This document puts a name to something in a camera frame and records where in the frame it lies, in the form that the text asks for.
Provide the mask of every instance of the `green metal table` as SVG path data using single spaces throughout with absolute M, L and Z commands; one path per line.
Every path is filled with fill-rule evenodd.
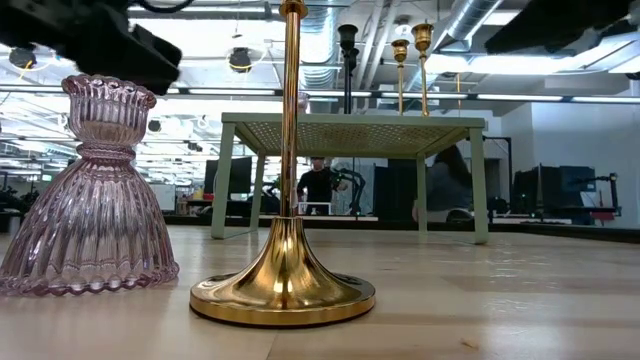
M 485 122 L 481 118 L 301 114 L 298 116 L 298 156 L 415 159 L 419 232 L 426 234 L 425 159 L 469 137 L 476 214 L 475 243 L 484 244 L 489 238 L 487 216 L 484 211 L 479 211 L 487 208 L 482 143 L 484 127 Z M 247 232 L 258 228 L 265 158 L 280 156 L 281 134 L 281 114 L 222 114 L 222 141 L 211 224 L 213 238 L 224 239 L 239 234 L 224 225 L 234 136 L 258 155 L 250 227 L 242 231 Z

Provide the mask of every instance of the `light fixture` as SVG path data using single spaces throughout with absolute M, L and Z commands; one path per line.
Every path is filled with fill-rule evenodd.
M 609 72 L 612 74 L 635 74 L 640 72 L 640 56 L 614 67 Z
M 33 86 L 33 85 L 0 85 L 2 92 L 42 92 L 42 93 L 62 93 L 60 86 Z
M 380 96 L 383 97 L 383 98 L 397 98 L 398 97 L 398 93 L 397 92 L 383 92 Z M 422 93 L 404 93 L 403 97 L 405 99 L 420 99 L 420 98 L 422 98 Z M 431 92 L 431 93 L 429 93 L 429 98 L 430 99 L 438 99 L 438 100 L 447 100 L 447 99 L 463 100 L 463 99 L 467 98 L 467 94 Z
M 131 6 L 128 9 L 129 11 L 143 11 L 146 12 L 140 6 Z M 264 7 L 237 7 L 237 6 L 187 6 L 186 8 L 180 10 L 183 13 L 195 13 L 195 12 L 228 12 L 228 13 L 258 13 L 264 12 Z
M 462 56 L 432 54 L 424 68 L 428 74 L 464 73 L 469 71 L 469 63 Z
M 26 138 L 18 139 L 18 140 L 23 140 L 23 141 L 49 141 L 49 142 L 72 142 L 72 141 L 77 141 L 74 138 L 63 138 L 63 137 L 59 137 L 59 138 L 26 137 Z
M 469 63 L 469 72 L 502 75 L 549 75 L 566 66 L 564 59 L 544 56 L 488 55 Z
M 485 26 L 505 26 L 520 14 L 520 10 L 494 10 L 482 22 Z
M 592 104 L 640 104 L 640 97 L 624 96 L 574 96 L 572 102 Z
M 343 92 L 342 91 L 334 91 L 334 90 L 304 90 L 305 93 L 309 94 L 309 96 L 311 96 L 312 98 L 314 96 L 316 97 L 321 97 L 321 96 L 343 96 Z M 353 91 L 351 93 L 351 96 L 353 97 L 358 97 L 358 98 L 367 98 L 369 96 L 371 96 L 371 91 Z
M 506 95 L 506 94 L 478 94 L 478 100 L 500 100 L 500 101 L 560 101 L 559 95 Z
M 269 96 L 275 95 L 274 90 L 257 89 L 189 89 L 194 95 L 238 95 L 238 96 Z
M 9 175 L 40 175 L 39 170 L 3 170 Z

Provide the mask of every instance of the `computer monitor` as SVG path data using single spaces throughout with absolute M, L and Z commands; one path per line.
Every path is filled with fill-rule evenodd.
M 251 157 L 231 160 L 231 175 L 229 177 L 229 194 L 247 194 L 251 192 Z M 214 182 L 218 172 L 218 160 L 208 160 L 204 176 L 204 192 L 215 192 Z

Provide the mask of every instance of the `gold candlestick base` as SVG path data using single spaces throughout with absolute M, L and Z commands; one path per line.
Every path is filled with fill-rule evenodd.
M 302 219 L 278 217 L 260 255 L 238 274 L 191 288 L 191 308 L 215 320 L 296 327 L 348 320 L 371 310 L 375 288 L 332 274 L 315 258 Z

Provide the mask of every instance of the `pink glass candlestick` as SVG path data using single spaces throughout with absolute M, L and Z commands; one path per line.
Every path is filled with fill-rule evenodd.
M 61 172 L 27 214 L 0 267 L 0 293 L 80 295 L 174 279 L 158 201 L 133 168 L 153 93 L 102 76 L 62 81 L 82 159 Z

